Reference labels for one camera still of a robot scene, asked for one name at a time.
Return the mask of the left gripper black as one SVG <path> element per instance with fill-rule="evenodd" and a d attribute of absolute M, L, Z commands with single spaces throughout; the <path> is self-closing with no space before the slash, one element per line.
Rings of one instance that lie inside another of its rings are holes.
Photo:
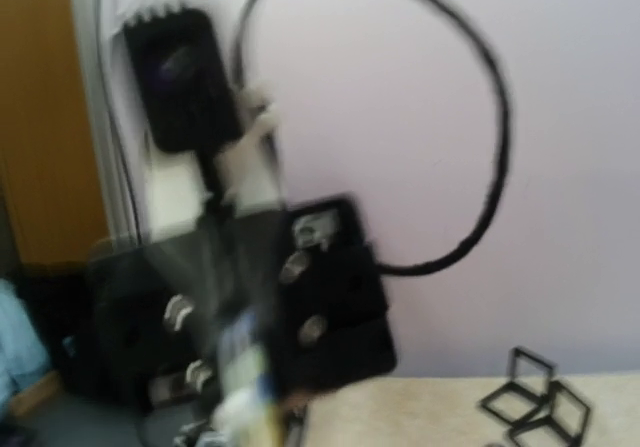
<path fill-rule="evenodd" d="M 215 368 L 225 329 L 245 314 L 283 396 L 332 391 L 397 364 L 374 252 L 347 196 L 222 222 L 204 215 L 96 258 L 88 277 L 108 372 L 143 410 L 155 377 L 197 360 Z"/>

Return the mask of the starry night round brooch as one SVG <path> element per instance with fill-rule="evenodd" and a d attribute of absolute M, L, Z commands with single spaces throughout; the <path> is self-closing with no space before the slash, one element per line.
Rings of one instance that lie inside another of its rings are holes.
<path fill-rule="evenodd" d="M 265 345 L 254 312 L 222 331 L 217 346 L 222 400 L 213 426 L 228 446 L 282 446 L 284 428 Z"/>

